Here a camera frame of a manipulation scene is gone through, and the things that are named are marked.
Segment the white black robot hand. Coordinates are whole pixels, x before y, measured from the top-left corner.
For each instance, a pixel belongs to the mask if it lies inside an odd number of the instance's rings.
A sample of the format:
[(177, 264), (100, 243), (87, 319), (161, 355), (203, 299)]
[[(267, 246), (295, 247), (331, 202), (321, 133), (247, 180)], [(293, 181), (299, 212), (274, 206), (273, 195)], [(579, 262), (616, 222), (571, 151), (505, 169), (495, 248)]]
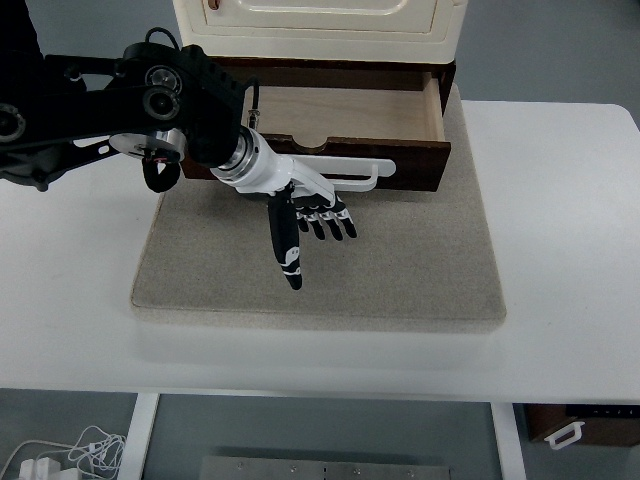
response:
[(303, 283), (300, 231), (312, 230), (320, 240), (325, 238), (325, 227), (338, 241), (344, 235), (357, 236), (334, 185), (293, 157), (275, 153), (254, 130), (243, 131), (230, 159), (211, 172), (240, 194), (266, 198), (274, 255), (294, 290)]

